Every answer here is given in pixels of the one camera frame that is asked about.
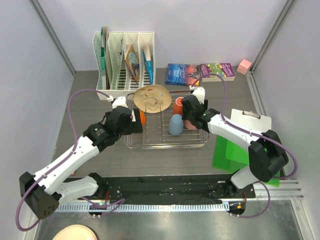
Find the orange white bowl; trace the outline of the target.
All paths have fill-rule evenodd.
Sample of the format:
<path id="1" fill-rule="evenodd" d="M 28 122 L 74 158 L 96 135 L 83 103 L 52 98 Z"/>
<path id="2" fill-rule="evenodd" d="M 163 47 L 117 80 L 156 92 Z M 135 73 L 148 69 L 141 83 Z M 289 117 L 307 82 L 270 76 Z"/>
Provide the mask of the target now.
<path id="1" fill-rule="evenodd" d="M 141 121 L 141 125 L 144 127 L 145 124 L 146 124 L 146 116 L 145 116 L 145 113 L 140 110 L 139 111 L 139 115 L 140 115 L 140 121 Z"/>

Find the orange ceramic mug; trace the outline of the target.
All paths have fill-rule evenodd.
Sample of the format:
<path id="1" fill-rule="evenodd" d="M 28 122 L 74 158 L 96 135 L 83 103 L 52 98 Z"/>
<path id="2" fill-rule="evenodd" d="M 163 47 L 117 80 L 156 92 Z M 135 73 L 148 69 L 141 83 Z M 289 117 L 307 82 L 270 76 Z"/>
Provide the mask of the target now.
<path id="1" fill-rule="evenodd" d="M 173 104 L 173 110 L 172 110 L 173 115 L 180 115 L 180 116 L 183 115 L 182 100 L 183 100 L 183 97 L 178 97 L 175 99 L 175 102 Z"/>

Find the pink plastic cup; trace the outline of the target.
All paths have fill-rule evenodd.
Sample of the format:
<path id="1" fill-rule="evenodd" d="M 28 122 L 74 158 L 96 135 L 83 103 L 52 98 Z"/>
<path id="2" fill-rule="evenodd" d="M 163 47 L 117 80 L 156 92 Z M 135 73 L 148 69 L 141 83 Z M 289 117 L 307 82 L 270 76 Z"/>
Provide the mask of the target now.
<path id="1" fill-rule="evenodd" d="M 194 126 L 189 120 L 184 120 L 184 126 L 188 129 L 188 130 L 196 130 L 197 127 Z"/>

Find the blue plastic cup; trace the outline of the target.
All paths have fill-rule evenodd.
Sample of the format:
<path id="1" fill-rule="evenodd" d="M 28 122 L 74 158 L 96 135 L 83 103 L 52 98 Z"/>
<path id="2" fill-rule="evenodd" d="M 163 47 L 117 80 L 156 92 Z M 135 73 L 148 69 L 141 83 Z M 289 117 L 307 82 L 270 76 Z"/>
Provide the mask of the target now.
<path id="1" fill-rule="evenodd" d="M 174 114 L 168 124 L 168 132 L 173 136 L 178 136 L 183 132 L 183 119 L 180 114 Z"/>

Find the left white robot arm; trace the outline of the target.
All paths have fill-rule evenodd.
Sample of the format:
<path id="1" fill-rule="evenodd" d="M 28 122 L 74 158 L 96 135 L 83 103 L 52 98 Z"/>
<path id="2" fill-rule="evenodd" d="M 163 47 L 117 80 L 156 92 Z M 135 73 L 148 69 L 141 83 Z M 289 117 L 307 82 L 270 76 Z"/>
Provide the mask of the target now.
<path id="1" fill-rule="evenodd" d="M 66 182 L 77 168 L 112 146 L 122 136 L 143 131 L 142 113 L 138 108 L 117 106 L 105 113 L 102 121 L 91 124 L 64 154 L 34 174 L 19 178 L 20 194 L 39 220 L 49 217 L 66 202 L 93 197 L 102 199 L 108 190 L 105 180 L 96 172 Z"/>

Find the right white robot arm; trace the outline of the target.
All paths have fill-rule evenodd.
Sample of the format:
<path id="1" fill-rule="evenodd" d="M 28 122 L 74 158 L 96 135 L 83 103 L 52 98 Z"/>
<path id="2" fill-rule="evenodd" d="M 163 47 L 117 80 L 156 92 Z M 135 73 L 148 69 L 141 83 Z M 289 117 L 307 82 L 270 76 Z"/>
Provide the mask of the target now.
<path id="1" fill-rule="evenodd" d="M 238 197 L 246 186 L 255 182 L 269 182 L 289 162 L 284 146 L 273 130 L 260 132 L 235 123 L 200 103 L 195 95 L 184 97 L 181 104 L 183 117 L 197 129 L 221 136 L 247 151 L 248 166 L 233 173 L 225 186 L 230 197 Z"/>

